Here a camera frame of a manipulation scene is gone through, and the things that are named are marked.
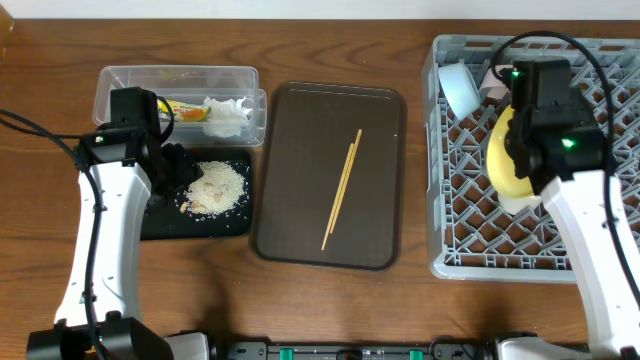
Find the dish rack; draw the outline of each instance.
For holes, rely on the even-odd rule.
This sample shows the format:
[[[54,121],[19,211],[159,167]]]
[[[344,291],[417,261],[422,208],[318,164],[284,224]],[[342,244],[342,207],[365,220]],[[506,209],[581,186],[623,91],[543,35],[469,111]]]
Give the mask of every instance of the dish rack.
[[[551,216],[542,205],[516,215],[504,211],[489,182],[486,151],[495,122],[509,105],[481,92],[481,107],[465,119],[449,109],[438,67],[463,62],[476,85],[489,58],[510,37],[441,35],[422,68],[423,117],[427,132],[429,267],[443,279],[574,283],[575,276]],[[614,156],[629,225],[640,246],[640,40],[578,39],[602,65],[615,105]],[[578,50],[559,39],[526,38],[505,49],[512,59],[562,56],[572,86],[583,91],[603,132],[606,105],[601,82]]]

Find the brown tray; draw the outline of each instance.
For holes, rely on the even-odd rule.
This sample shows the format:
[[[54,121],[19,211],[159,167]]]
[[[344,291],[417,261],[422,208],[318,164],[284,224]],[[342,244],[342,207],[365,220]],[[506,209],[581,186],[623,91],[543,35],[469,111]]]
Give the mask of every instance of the brown tray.
[[[254,251],[269,260],[381,270],[396,258],[406,104],[394,90],[290,82],[273,100]],[[362,136],[321,250],[349,144]]]

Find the clear plastic container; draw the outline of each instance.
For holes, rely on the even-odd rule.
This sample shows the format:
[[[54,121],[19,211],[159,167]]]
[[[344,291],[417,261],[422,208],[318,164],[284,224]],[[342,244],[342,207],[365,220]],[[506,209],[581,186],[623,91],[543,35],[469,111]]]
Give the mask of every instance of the clear plastic container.
[[[202,122],[176,122],[168,142],[192,146],[259,146],[264,142],[267,125],[267,96],[260,89],[258,71],[249,66],[109,66],[100,73],[93,121],[101,125],[111,121],[109,95],[112,89],[140,86],[167,100],[202,105],[208,96],[218,101],[246,98],[242,107],[250,110],[246,125],[219,125],[217,134],[204,133]],[[164,129],[167,122],[162,122]]]

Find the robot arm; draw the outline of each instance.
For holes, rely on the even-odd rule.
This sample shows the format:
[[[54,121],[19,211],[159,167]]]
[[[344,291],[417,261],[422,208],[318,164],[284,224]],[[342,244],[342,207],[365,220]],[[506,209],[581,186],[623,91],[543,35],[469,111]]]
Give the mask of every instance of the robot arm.
[[[94,165],[90,168],[102,190],[104,211],[98,235],[93,273],[93,307],[97,322],[107,314],[119,312],[122,317],[142,321],[138,304],[138,257],[140,227],[151,182],[140,165],[122,166],[120,162]],[[69,327],[87,324],[82,296],[87,266],[87,250],[93,226],[94,198],[87,178],[80,174],[80,228],[76,242],[71,277],[55,323],[66,321]]]
[[[528,179],[532,195],[541,196],[557,225],[582,296],[591,356],[637,356],[640,310],[632,287],[637,286],[640,277],[640,254],[624,213],[620,181],[615,176],[605,176],[610,166],[608,141],[580,91],[570,87],[571,67],[567,60],[516,60],[508,76],[515,112],[508,122],[504,150],[513,160],[515,174],[510,175],[513,181],[507,179],[500,186]],[[611,186],[609,198],[622,258],[608,227],[605,179]],[[622,260],[629,264],[631,276],[623,270]],[[500,344],[500,358],[560,356],[555,352],[557,347],[540,343],[532,346],[532,341],[510,339]],[[560,357],[581,358],[575,355]]]
[[[111,92],[111,122],[84,135],[75,150],[90,166],[103,205],[92,305],[101,346],[110,358],[209,358],[204,334],[162,339],[141,322],[137,274],[144,212],[154,204],[163,205],[168,194],[202,176],[182,146],[161,147],[168,135],[160,131],[155,94],[140,88],[118,89]],[[71,277],[54,328],[30,334],[29,360],[80,360],[91,349],[83,284],[95,199],[84,174],[78,182],[82,209]]]
[[[571,181],[555,178],[541,193],[565,244],[582,296],[594,358],[615,359],[624,349],[640,353],[640,311],[622,272],[606,226],[604,171],[574,173]],[[634,278],[640,275],[640,253],[621,198],[620,181],[611,179],[617,231]]]

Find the chopstick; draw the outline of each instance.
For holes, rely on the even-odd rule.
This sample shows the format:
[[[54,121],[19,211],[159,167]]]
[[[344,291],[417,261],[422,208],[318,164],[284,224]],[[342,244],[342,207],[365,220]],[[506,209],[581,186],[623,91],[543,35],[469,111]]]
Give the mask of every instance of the chopstick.
[[[329,234],[333,234],[333,228],[336,226],[336,221],[338,221],[338,214],[340,214],[340,207],[342,207],[342,198],[344,197],[344,192],[347,190],[347,183],[349,183],[349,176],[351,175],[351,167],[353,166],[353,161],[356,159],[356,151],[358,151],[358,144],[360,144],[360,135],[362,135],[362,129],[358,130],[358,136],[356,136],[356,144],[353,146],[353,152],[351,153],[351,160],[349,161],[349,169],[347,169],[347,176],[342,183],[342,190],[340,191],[340,199],[338,200],[338,207],[336,209],[336,213],[333,216],[333,223],[331,224],[331,230],[329,230]]]
[[[342,198],[344,192],[347,189],[347,183],[349,182],[349,176],[351,175],[351,167],[353,160],[356,157],[356,151],[358,150],[358,144],[360,143],[360,136],[362,135],[362,129],[358,129],[358,135],[356,136],[356,143],[349,145],[349,152],[347,153],[347,159],[345,160],[344,167],[342,168],[342,175],[340,176],[340,182],[338,183],[338,191],[336,197],[333,200],[333,206],[331,207],[331,214],[329,215],[329,223],[327,223],[327,230],[324,233],[324,240],[322,241],[322,250],[327,245],[327,238],[329,233],[333,234],[333,228],[336,225],[338,214],[340,213],[340,206],[342,206]]]

